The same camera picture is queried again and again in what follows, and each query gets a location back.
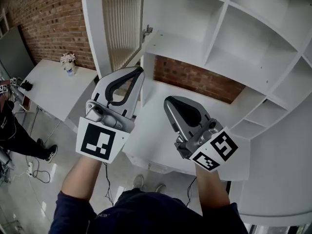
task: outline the red brick wall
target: red brick wall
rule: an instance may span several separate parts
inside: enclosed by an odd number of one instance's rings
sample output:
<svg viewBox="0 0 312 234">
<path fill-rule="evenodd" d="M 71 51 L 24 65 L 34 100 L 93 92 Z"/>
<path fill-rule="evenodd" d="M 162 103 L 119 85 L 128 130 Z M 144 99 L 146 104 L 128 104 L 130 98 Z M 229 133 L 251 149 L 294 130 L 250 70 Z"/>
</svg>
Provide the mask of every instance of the red brick wall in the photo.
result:
<svg viewBox="0 0 312 234">
<path fill-rule="evenodd" d="M 59 61 L 72 51 L 76 65 L 95 69 L 82 12 L 81 0 L 0 0 L 10 26 L 20 25 L 35 62 Z"/>
<path fill-rule="evenodd" d="M 174 59 L 157 56 L 154 79 L 231 104 L 245 85 Z"/>
</svg>

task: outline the ribbed glass panel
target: ribbed glass panel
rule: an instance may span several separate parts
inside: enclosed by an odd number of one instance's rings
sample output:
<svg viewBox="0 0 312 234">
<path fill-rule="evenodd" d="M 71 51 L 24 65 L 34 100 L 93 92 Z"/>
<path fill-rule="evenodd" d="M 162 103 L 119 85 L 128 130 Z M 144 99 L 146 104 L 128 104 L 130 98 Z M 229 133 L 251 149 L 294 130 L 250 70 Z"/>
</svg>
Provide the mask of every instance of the ribbed glass panel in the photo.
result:
<svg viewBox="0 0 312 234">
<path fill-rule="evenodd" d="M 106 42 L 112 70 L 141 49 L 143 0 L 103 0 Z"/>
</svg>

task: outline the forearm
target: forearm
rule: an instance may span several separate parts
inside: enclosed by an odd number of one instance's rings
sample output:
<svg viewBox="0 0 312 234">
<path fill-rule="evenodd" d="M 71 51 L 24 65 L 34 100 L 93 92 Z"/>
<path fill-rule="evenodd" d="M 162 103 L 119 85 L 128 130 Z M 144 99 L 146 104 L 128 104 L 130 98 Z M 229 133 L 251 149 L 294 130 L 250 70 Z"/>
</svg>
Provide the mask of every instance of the forearm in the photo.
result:
<svg viewBox="0 0 312 234">
<path fill-rule="evenodd" d="M 102 162 L 81 156 L 66 176 L 62 192 L 76 198 L 90 200 Z"/>
<path fill-rule="evenodd" d="M 199 201 L 203 213 L 229 205 L 229 196 L 222 186 L 218 172 L 209 173 L 198 165 L 195 166 Z"/>
</svg>

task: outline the power strip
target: power strip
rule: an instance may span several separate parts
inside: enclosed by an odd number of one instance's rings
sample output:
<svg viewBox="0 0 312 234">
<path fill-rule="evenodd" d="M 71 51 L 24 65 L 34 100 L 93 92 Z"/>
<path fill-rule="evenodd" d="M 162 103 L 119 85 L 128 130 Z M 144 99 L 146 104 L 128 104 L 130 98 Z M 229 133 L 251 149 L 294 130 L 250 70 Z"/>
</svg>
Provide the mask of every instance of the power strip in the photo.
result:
<svg viewBox="0 0 312 234">
<path fill-rule="evenodd" d="M 32 163 L 32 162 L 28 162 L 27 174 L 28 174 L 28 176 L 30 176 L 30 177 L 33 176 L 33 168 L 34 168 L 33 163 Z"/>
</svg>

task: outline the tiled floor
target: tiled floor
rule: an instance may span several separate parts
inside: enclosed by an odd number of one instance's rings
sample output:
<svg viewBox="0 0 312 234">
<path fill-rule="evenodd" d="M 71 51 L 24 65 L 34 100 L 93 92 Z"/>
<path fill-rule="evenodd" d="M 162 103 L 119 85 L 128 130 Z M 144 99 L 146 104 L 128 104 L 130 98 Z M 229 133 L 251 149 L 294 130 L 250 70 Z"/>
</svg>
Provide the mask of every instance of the tiled floor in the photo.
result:
<svg viewBox="0 0 312 234">
<path fill-rule="evenodd" d="M 34 114 L 28 114 L 25 119 L 24 127 L 26 126 L 28 132 L 30 132 L 33 119 Z M 58 122 L 58 119 L 50 118 L 39 111 L 31 137 L 33 139 L 40 137 L 45 141 Z M 48 232 L 53 221 L 55 201 L 62 182 L 79 158 L 79 154 L 75 152 L 76 134 L 62 122 L 46 145 L 52 144 L 58 145 L 58 154 L 50 164 L 40 161 L 39 167 L 40 170 L 47 170 L 51 174 L 51 182 L 48 184 L 44 184 L 33 177 L 28 177 L 27 174 L 14 177 L 27 171 L 28 168 L 25 156 L 11 153 L 15 169 L 10 176 L 14 180 L 11 184 L 2 184 L 0 187 L 0 207 L 5 215 L 4 218 L 0 214 L 0 224 L 3 224 L 4 221 L 11 222 L 16 216 L 25 233 L 44 234 Z M 35 168 L 38 165 L 36 160 L 33 160 L 33 164 Z M 132 180 L 137 174 L 143 174 L 145 178 L 144 191 L 153 191 L 158 184 L 164 183 L 167 185 L 167 194 L 169 196 L 179 198 L 187 203 L 186 191 L 194 178 L 193 176 L 176 172 L 162 175 L 141 169 L 132 165 L 123 152 L 120 152 L 114 162 L 108 165 L 108 177 L 111 182 L 113 200 L 118 189 L 128 190 L 131 188 Z M 47 174 L 39 174 L 38 177 L 44 181 L 48 179 Z M 107 188 L 108 183 L 103 165 L 91 199 L 91 205 L 97 213 L 111 206 L 109 200 L 104 197 Z M 196 182 L 193 184 L 193 190 L 190 208 L 200 213 Z"/>
</svg>

